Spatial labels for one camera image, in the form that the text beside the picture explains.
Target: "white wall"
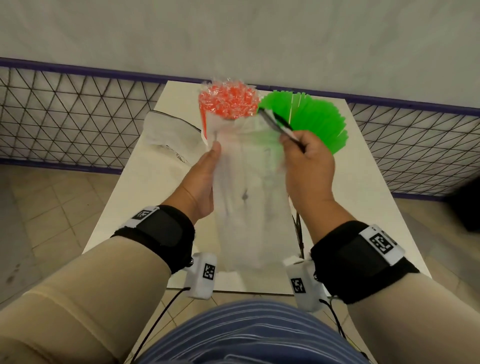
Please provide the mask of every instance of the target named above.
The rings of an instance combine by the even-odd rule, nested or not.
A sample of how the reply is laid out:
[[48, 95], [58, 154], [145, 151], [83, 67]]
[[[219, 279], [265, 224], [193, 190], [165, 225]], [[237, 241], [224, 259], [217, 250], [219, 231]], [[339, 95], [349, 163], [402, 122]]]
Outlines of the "white wall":
[[480, 108], [478, 0], [0, 0], [0, 56]]

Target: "beige arm sleeve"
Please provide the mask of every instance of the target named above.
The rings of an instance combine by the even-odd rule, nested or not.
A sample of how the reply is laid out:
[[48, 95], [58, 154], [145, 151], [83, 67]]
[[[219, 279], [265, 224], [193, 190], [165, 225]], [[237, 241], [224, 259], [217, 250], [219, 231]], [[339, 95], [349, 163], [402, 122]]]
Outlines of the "beige arm sleeve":
[[348, 312], [379, 363], [480, 360], [480, 314], [423, 274], [407, 274]]
[[0, 361], [123, 363], [169, 278], [143, 245], [108, 239], [0, 312]]

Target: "plastic wrapper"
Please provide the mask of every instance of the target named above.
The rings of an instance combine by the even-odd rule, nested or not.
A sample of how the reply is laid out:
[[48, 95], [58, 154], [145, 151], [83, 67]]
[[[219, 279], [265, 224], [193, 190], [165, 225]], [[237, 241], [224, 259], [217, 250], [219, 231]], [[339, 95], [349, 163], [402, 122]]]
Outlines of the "plastic wrapper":
[[200, 130], [183, 119], [151, 111], [144, 121], [145, 141], [173, 151], [189, 166], [194, 165], [206, 151]]
[[260, 98], [253, 86], [241, 81], [213, 82], [198, 95], [198, 106], [202, 117], [204, 137], [207, 137], [206, 117], [208, 113], [234, 120], [257, 113]]
[[209, 113], [206, 126], [209, 146], [222, 145], [213, 194], [225, 267], [262, 268], [298, 255], [278, 132], [259, 115], [226, 120]]

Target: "hand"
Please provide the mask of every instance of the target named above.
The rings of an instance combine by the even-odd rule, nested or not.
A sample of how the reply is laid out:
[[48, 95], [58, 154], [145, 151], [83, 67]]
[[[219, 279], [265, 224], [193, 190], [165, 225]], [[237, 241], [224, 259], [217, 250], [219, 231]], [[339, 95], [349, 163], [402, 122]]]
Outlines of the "hand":
[[305, 146], [305, 154], [288, 136], [280, 137], [285, 151], [287, 192], [305, 221], [313, 243], [317, 243], [354, 218], [333, 197], [335, 160], [330, 150], [309, 131], [294, 131], [294, 134]]
[[180, 185], [162, 205], [183, 212], [193, 225], [213, 211], [213, 172], [220, 159], [222, 147], [213, 142], [212, 149], [200, 157]]

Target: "striped shirt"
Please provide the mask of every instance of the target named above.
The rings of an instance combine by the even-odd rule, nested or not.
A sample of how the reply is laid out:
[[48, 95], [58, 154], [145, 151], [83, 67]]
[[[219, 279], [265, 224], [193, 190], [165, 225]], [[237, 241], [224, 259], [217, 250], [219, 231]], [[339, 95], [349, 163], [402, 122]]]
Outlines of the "striped shirt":
[[284, 303], [225, 304], [178, 326], [135, 364], [365, 364], [358, 351], [316, 317]]

